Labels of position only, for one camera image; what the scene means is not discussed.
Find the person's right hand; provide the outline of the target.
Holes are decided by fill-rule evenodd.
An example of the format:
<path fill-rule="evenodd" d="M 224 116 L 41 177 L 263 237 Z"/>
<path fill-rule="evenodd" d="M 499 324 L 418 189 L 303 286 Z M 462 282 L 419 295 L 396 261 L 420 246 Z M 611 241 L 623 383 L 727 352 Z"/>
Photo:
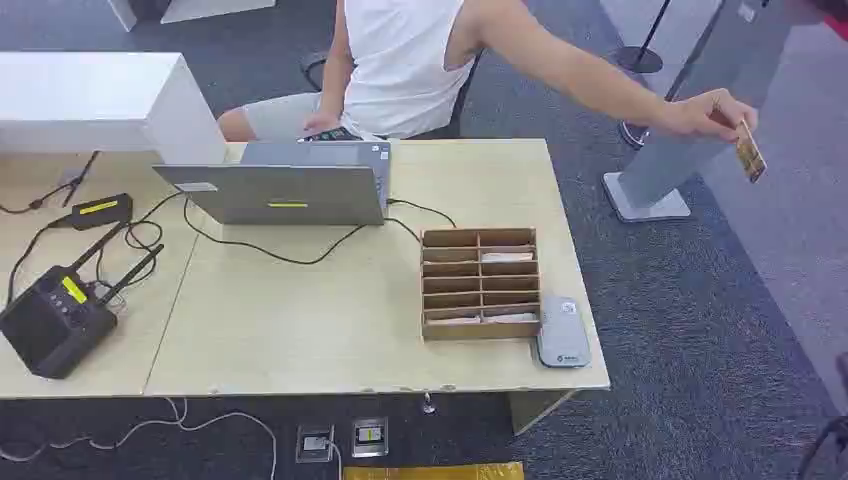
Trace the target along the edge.
<path fill-rule="evenodd" d="M 311 136 L 336 129 L 339 126 L 340 120 L 337 113 L 318 110 L 307 117 L 303 131 L 305 136 Z"/>

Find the person's left hand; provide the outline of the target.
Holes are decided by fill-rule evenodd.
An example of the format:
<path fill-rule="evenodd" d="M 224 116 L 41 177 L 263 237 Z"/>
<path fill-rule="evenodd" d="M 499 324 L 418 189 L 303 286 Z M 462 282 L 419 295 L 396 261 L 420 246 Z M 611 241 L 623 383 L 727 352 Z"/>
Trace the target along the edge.
<path fill-rule="evenodd" d="M 695 135 L 736 142 L 742 124 L 754 131 L 759 112 L 736 99 L 728 89 L 710 90 L 681 101 L 664 105 L 661 126 L 682 135 Z"/>

